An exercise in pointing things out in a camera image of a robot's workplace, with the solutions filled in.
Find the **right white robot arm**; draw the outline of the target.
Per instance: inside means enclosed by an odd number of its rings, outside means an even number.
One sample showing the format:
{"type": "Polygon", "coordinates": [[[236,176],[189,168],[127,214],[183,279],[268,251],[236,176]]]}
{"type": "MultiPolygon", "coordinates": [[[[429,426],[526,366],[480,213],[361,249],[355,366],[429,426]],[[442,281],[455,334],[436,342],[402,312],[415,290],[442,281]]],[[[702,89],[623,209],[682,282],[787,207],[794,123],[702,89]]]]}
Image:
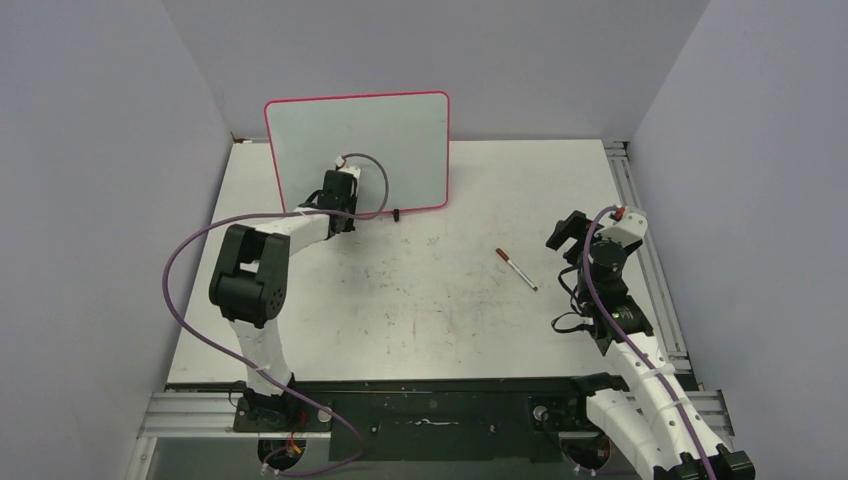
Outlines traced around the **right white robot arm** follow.
{"type": "Polygon", "coordinates": [[[553,251],[573,243],[563,258],[576,284],[565,290],[582,321],[570,330],[589,333],[615,370],[577,379],[567,418],[599,429],[642,479],[753,479],[752,460],[706,423],[623,279],[647,227],[645,213],[630,206],[607,207],[595,218],[575,210],[546,241],[553,251]]]}

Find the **pink framed whiteboard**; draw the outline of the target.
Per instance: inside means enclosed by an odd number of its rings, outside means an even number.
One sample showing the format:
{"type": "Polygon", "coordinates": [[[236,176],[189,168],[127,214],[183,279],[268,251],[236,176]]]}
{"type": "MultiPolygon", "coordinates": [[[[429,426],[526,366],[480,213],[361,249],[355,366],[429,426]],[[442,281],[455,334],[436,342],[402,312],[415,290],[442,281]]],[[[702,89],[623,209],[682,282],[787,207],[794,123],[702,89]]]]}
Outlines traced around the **pink framed whiteboard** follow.
{"type": "Polygon", "coordinates": [[[264,119],[280,203],[291,211],[339,157],[361,170],[358,211],[434,210],[449,201],[451,100],[442,90],[277,99],[264,119]]]}

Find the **white whiteboard marker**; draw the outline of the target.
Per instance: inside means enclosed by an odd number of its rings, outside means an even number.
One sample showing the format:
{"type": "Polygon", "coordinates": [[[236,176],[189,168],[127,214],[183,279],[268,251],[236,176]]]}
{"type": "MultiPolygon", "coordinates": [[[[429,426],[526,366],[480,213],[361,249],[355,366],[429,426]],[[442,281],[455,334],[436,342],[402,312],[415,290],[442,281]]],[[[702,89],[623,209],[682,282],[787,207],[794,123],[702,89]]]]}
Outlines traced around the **white whiteboard marker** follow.
{"type": "Polygon", "coordinates": [[[496,254],[522,279],[522,281],[533,291],[538,290],[538,286],[530,279],[530,277],[511,259],[511,257],[501,248],[495,249],[496,254]]]}

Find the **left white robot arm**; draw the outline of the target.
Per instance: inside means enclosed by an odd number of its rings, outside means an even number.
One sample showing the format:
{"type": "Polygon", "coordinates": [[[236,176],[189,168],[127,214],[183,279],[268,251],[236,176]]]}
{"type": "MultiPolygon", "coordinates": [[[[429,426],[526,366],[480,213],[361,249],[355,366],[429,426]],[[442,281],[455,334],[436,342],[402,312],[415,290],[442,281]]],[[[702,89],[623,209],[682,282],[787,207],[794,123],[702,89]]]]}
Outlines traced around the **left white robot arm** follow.
{"type": "Polygon", "coordinates": [[[303,418],[303,402],[285,391],[294,373],[285,360],[278,317],[287,290],[290,258],[306,247],[353,229],[361,169],[325,172],[323,186],[290,217],[256,227],[227,228],[209,297],[236,334],[248,361],[240,408],[245,418],[287,430],[303,418]]]}

